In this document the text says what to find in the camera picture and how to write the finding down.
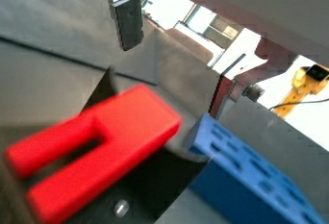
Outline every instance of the slot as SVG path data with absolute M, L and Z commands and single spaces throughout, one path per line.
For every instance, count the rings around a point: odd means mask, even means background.
M 304 212 L 302 212 L 302 216 L 303 216 L 303 219 L 307 222 L 307 224 L 315 224 L 315 222 L 312 221 L 312 219 L 310 218 L 310 216 Z
M 224 135 L 224 136 L 227 136 L 227 137 L 231 137 L 231 135 L 216 125 L 216 124 L 214 124 L 212 125 L 212 128 L 214 129 L 218 129 L 218 131 Z
M 268 171 L 259 165 L 258 162 L 255 162 L 254 160 L 250 160 L 250 163 L 251 163 L 252 167 L 263 174 L 263 176 L 266 176 L 267 178 L 271 178 L 271 174 L 270 174 Z
M 216 131 L 216 130 L 211 130 L 211 133 L 215 135 L 215 137 L 219 139 L 219 140 L 222 140 L 222 135 L 220 135 L 220 133 Z
M 231 155 L 227 152 L 224 152 L 214 143 L 211 143 L 211 148 L 216 153 L 219 153 L 231 162 L 235 169 L 238 171 L 242 171 L 242 166 L 238 163 L 238 161 L 231 157 Z
M 268 184 L 268 182 L 262 181 L 260 183 L 258 183 L 260 189 L 266 192 L 266 193 L 271 193 L 272 192 L 272 186 Z
M 256 159 L 258 161 L 260 160 L 259 156 L 247 147 L 243 146 L 242 148 L 248 153 L 248 155 L 252 156 L 254 159 Z
M 288 196 L 292 198 L 292 200 L 295 202 L 298 202 L 300 205 L 304 206 L 304 201 L 303 199 L 296 195 L 296 193 L 291 190 L 291 189 L 286 189 L 287 193 L 288 193 Z
M 228 147 L 234 152 L 238 152 L 238 151 L 239 151 L 238 147 L 236 147 L 232 143 L 230 143 L 228 141 L 226 142 L 226 145 L 227 145 L 227 147 Z
M 279 197 L 279 196 L 276 196 L 276 201 L 278 201 L 278 203 L 280 204 L 280 206 L 283 207 L 283 208 L 287 208 L 287 204 L 286 204 L 286 202 L 283 201 L 283 199 Z

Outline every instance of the gray metal surface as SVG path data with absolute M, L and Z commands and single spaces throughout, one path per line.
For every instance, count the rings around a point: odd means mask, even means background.
M 296 54 L 327 64 L 327 0 L 191 0 Z
M 329 222 L 329 152 L 246 97 L 219 123 L 290 177 Z
M 144 44 L 123 52 L 108 0 L 0 0 L 0 37 L 155 83 L 151 28 Z

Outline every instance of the dark gray panel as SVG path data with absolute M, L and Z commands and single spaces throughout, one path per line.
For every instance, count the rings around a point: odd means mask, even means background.
M 153 44 L 120 50 L 107 0 L 0 1 L 0 37 L 155 82 Z
M 246 97 L 219 122 L 291 178 L 329 221 L 327 151 Z

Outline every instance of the red plastic part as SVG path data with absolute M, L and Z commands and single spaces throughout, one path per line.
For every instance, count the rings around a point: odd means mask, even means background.
M 61 223 L 176 133 L 180 117 L 139 85 L 6 150 L 20 178 L 93 138 L 101 144 L 26 192 L 41 223 Z

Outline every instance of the blue plastic part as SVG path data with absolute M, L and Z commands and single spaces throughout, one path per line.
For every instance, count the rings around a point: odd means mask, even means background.
M 212 159 L 189 188 L 231 223 L 325 223 L 291 180 L 207 114 L 185 144 Z

